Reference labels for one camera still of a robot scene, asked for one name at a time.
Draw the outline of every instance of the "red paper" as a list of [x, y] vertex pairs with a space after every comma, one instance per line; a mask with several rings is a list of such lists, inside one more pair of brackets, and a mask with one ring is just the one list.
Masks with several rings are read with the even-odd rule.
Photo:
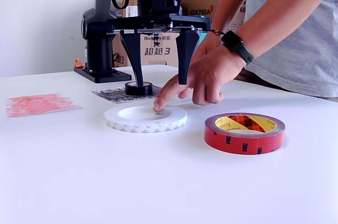
[[23, 117], [75, 108], [78, 106], [61, 94], [21, 96], [7, 100], [8, 117]]

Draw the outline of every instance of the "smartwatch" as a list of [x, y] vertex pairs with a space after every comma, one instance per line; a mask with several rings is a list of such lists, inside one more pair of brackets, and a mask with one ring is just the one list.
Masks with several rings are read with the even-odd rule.
[[237, 36], [233, 31], [228, 31], [221, 38], [225, 47], [227, 47], [230, 51], [234, 51], [239, 54], [248, 65], [254, 59], [251, 53], [247, 50], [244, 45], [244, 41]]

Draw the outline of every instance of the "white wall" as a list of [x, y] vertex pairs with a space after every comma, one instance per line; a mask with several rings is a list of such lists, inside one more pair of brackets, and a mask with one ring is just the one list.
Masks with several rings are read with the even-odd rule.
[[0, 0], [0, 77], [73, 70], [93, 0]]

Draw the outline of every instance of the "black tape roll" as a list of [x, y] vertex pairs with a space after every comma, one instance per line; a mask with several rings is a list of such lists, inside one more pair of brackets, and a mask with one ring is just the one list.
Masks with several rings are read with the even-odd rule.
[[153, 94], [153, 84], [150, 82], [143, 82], [142, 87], [136, 86], [136, 82], [128, 82], [125, 87], [125, 92], [129, 96], [148, 96]]

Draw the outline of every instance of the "robotic arm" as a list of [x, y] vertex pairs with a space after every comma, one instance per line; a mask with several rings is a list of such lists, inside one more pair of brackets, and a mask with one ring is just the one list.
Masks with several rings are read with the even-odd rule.
[[129, 74], [114, 69], [111, 41], [120, 34], [121, 42], [133, 67], [136, 82], [126, 85], [128, 95], [147, 95], [149, 84], [144, 84], [140, 62], [140, 35], [156, 32], [179, 32], [176, 38], [179, 56], [179, 83], [186, 84], [187, 73], [200, 31], [210, 30], [210, 19], [180, 16], [181, 0], [138, 0], [138, 16], [117, 18], [111, 11], [111, 2], [117, 9], [128, 6], [129, 0], [120, 7], [116, 0], [95, 0], [94, 8], [86, 11], [82, 19], [82, 36], [87, 40], [85, 67], [74, 70], [95, 83], [130, 81]]

